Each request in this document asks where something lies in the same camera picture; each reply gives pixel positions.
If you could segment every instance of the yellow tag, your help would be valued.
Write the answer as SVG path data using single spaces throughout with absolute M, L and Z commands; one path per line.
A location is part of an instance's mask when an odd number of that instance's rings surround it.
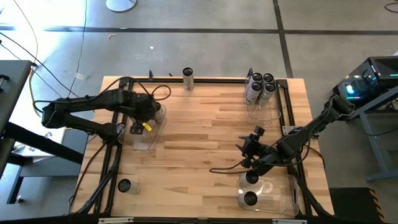
M 149 124 L 143 123 L 142 125 L 143 125 L 144 128 L 146 128 L 146 130 L 148 130 L 148 131 L 152 130 L 152 128 L 149 126 Z

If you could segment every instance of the clamp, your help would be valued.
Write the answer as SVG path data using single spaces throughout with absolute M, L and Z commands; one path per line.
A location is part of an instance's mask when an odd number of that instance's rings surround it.
M 7 75 L 0 75 L 0 93 L 3 91 L 1 85 L 5 80 L 10 80 L 10 77 L 8 77 Z

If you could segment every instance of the black desk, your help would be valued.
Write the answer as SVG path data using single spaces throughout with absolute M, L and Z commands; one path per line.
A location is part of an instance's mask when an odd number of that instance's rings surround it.
M 31 66 L 32 62 L 27 60 L 0 60 L 0 75 L 9 77 L 9 80 L 4 81 L 1 85 L 4 91 L 0 93 L 0 175 L 4 172 L 8 162 L 20 166 L 7 203 L 15 203 L 24 177 L 55 176 L 59 172 L 61 172 L 60 175 L 73 175 L 71 171 L 78 175 L 85 149 L 85 144 L 77 147 L 76 144 L 69 145 L 74 149 L 64 146 L 65 140 L 68 139 L 66 133 L 63 144 L 59 144 L 9 122 L 12 111 L 29 76 Z M 86 143 L 87 134 L 81 131 L 74 131 L 72 134 L 75 136 L 74 138 L 76 138 L 76 134 L 83 136 L 82 142 Z M 11 152 L 16 141 L 56 157 L 32 164 L 32 158 L 26 158 Z

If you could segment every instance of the cylinder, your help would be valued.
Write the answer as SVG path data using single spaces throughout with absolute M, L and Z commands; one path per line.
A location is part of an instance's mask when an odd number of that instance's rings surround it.
M 238 197 L 238 203 L 241 208 L 246 208 L 248 206 L 253 206 L 257 204 L 257 195 L 254 192 L 246 192 Z
M 260 73 L 254 73 L 252 76 L 250 76 L 248 86 L 251 86 L 254 82 L 262 82 L 262 75 Z
M 118 190 L 122 193 L 136 195 L 141 191 L 140 185 L 135 181 L 123 179 L 119 181 Z
M 262 81 L 263 81 L 264 83 L 272 83 L 274 80 L 275 80 L 275 79 L 274 79 L 274 76 L 271 75 L 270 73 L 265 73 L 265 74 L 262 76 Z
M 256 102 L 257 97 L 260 95 L 262 85 L 259 82 L 254 82 L 248 86 L 248 92 L 246 93 L 246 104 L 252 105 Z
M 182 70 L 182 79 L 184 82 L 184 89 L 193 90 L 193 70 L 192 70 L 192 68 L 184 68 Z
M 259 105 L 264 106 L 269 99 L 272 97 L 272 95 L 275 93 L 275 85 L 272 83 L 266 83 L 264 85 L 264 88 L 261 91 L 260 97 L 259 97 Z
M 249 187 L 259 181 L 259 176 L 254 171 L 249 171 L 239 175 L 239 186 Z

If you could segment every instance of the gray floor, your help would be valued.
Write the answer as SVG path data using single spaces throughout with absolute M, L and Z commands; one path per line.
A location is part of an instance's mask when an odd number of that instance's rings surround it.
M 45 1 L 31 4 L 18 0 L 34 21 L 39 38 L 39 59 L 70 86 L 80 52 L 78 32 L 42 32 L 45 26 L 82 26 L 83 1 Z M 384 9 L 390 0 L 279 0 L 285 29 L 303 30 L 398 30 L 398 14 Z M 132 10 L 113 13 L 104 1 L 88 0 L 87 26 L 143 28 L 276 29 L 272 0 L 138 0 Z M 34 42 L 21 14 L 12 1 L 0 15 L 0 23 L 18 27 L 4 32 L 34 52 Z M 83 56 L 73 91 L 96 94 L 104 75 L 180 75 L 192 67 L 196 75 L 244 76 L 249 67 L 262 73 L 286 77 L 277 34 L 172 34 L 172 33 L 86 33 Z M 313 116 L 321 112 L 331 88 L 368 56 L 392 55 L 398 51 L 396 35 L 287 35 L 287 46 L 295 78 L 304 78 Z M 3 44 L 22 58 L 17 47 Z M 0 48 L 0 58 L 12 58 Z M 66 90 L 48 73 L 39 70 L 62 95 Z M 56 98 L 37 77 L 33 80 L 36 99 Z M 398 222 L 398 179 L 367 183 L 366 176 L 377 171 L 368 139 L 354 123 L 333 123 L 320 138 L 330 187 L 371 187 L 381 202 L 388 222 Z M 0 219 L 42 217 L 64 214 L 67 198 L 76 178 L 35 178 L 22 184 L 25 204 L 5 205 L 16 168 L 7 167 L 0 182 Z M 34 188 L 35 193 L 28 194 Z

